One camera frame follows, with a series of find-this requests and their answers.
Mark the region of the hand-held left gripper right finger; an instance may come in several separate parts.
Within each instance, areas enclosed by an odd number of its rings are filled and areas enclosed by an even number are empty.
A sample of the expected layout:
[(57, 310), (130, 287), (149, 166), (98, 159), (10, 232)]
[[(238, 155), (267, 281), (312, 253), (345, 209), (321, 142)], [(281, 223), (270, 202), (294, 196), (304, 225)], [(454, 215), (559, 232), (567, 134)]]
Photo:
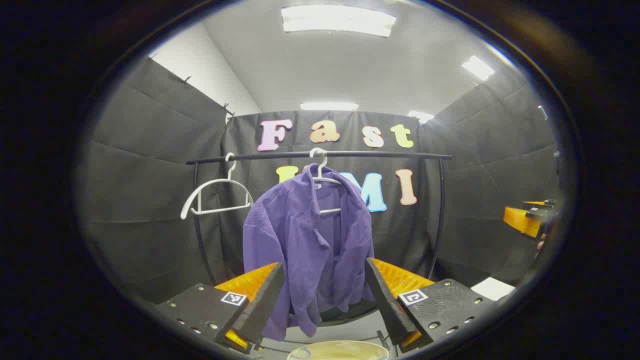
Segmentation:
[(434, 282), (372, 257), (366, 259), (365, 277), (390, 342), (402, 353), (441, 342), (496, 307), (458, 281)]

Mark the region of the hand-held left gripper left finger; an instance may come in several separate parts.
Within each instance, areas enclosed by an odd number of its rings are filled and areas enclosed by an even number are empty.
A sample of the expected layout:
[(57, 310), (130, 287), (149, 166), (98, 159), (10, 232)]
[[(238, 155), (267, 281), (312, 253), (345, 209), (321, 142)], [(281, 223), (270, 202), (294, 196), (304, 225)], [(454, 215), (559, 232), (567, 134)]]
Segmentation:
[(192, 285), (155, 309), (206, 342), (249, 354), (263, 339), (284, 278), (283, 264), (275, 262), (222, 284)]

